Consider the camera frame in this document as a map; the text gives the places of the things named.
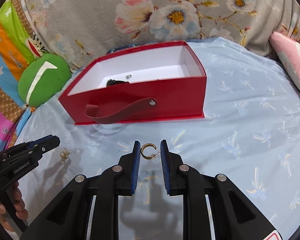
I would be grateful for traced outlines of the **gold hoop earring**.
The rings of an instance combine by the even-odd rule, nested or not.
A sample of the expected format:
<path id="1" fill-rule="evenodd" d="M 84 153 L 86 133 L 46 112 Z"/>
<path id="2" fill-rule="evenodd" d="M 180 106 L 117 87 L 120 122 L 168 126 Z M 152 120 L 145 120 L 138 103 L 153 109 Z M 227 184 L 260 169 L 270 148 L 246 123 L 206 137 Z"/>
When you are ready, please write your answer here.
<path id="1" fill-rule="evenodd" d="M 159 150 L 157 146 L 151 142 L 143 144 L 140 149 L 140 155 L 145 160 L 155 159 L 160 154 L 160 152 L 161 150 Z"/>

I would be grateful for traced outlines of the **green plush pillow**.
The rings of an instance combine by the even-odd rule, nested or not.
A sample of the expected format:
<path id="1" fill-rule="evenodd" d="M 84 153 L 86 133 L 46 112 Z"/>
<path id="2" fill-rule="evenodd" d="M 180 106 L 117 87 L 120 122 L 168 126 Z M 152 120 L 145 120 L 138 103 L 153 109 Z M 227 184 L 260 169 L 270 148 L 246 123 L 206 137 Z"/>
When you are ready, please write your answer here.
<path id="1" fill-rule="evenodd" d="M 63 58 L 44 54 L 23 71 L 18 82 L 19 96 L 28 106 L 39 107 L 62 90 L 70 77 L 70 67 Z"/>

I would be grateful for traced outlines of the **colourful cartoon bedsheet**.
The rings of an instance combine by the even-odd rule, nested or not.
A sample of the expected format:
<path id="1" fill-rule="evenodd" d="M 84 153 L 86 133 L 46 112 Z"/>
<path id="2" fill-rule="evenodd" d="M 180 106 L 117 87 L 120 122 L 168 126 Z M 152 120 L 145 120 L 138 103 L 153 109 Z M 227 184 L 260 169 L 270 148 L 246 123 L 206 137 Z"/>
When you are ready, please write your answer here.
<path id="1" fill-rule="evenodd" d="M 0 8 L 0 151 L 14 145 L 35 110 L 18 93 L 24 70 L 47 52 L 30 20 L 24 0 L 6 0 Z"/>

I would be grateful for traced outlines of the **pink white pillow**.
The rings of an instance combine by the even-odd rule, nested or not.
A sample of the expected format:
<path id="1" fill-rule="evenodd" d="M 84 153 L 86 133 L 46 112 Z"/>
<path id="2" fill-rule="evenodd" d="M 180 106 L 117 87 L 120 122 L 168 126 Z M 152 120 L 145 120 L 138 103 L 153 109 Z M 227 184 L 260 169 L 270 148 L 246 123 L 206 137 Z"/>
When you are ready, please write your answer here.
<path id="1" fill-rule="evenodd" d="M 300 90 L 300 43 L 276 31 L 271 34 L 269 42 L 291 80 Z"/>

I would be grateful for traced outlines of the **gold pearl drop earring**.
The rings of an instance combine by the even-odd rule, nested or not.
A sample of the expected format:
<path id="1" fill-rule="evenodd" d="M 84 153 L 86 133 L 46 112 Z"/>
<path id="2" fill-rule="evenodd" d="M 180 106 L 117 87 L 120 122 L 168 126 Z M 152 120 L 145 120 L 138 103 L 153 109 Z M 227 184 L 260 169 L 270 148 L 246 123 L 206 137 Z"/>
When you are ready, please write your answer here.
<path id="1" fill-rule="evenodd" d="M 61 164 L 65 164 L 66 160 L 69 157 L 69 154 L 70 152 L 68 149 L 65 148 L 64 150 L 62 150 L 62 152 L 59 154 L 61 157 Z"/>

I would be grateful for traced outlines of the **grey floral blanket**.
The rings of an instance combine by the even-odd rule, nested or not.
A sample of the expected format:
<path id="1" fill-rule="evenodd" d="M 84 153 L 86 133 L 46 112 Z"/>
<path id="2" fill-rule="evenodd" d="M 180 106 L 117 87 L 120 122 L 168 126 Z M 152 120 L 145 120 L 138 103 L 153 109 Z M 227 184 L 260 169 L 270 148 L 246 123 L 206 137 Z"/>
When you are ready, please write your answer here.
<path id="1" fill-rule="evenodd" d="M 20 0 L 48 51 L 73 69 L 112 49 L 220 36 L 262 56 L 277 31 L 300 43 L 296 0 Z"/>

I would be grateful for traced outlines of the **light blue palm cloth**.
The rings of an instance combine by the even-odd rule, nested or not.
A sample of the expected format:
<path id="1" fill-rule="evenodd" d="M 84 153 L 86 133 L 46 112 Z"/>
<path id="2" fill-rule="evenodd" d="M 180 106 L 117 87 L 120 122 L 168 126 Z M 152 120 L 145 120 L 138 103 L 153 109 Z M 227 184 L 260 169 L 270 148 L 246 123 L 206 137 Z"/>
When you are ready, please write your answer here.
<path id="1" fill-rule="evenodd" d="M 300 92 L 279 63 L 234 42 L 211 38 L 190 47 L 207 73 L 202 119 L 75 126 L 56 96 L 32 114 L 18 142 L 53 134 L 61 144 L 20 181 L 29 222 L 76 175 L 101 174 L 135 141 L 166 140 L 200 173 L 228 176 L 283 239 L 291 237 L 300 225 Z"/>

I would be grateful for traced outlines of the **red open box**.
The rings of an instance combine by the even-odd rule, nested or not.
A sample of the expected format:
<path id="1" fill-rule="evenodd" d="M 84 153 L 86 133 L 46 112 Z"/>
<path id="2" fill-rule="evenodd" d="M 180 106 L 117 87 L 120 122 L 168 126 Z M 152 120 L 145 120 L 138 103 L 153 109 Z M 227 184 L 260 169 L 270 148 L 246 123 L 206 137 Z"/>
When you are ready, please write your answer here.
<path id="1" fill-rule="evenodd" d="M 109 79 L 129 83 L 106 87 Z M 147 97 L 157 99 L 157 106 L 121 122 L 202 118 L 206 83 L 204 66 L 186 42 L 161 42 L 99 57 L 76 76 L 59 101 L 76 125 L 96 123 L 84 114 L 87 104 L 120 107 Z"/>

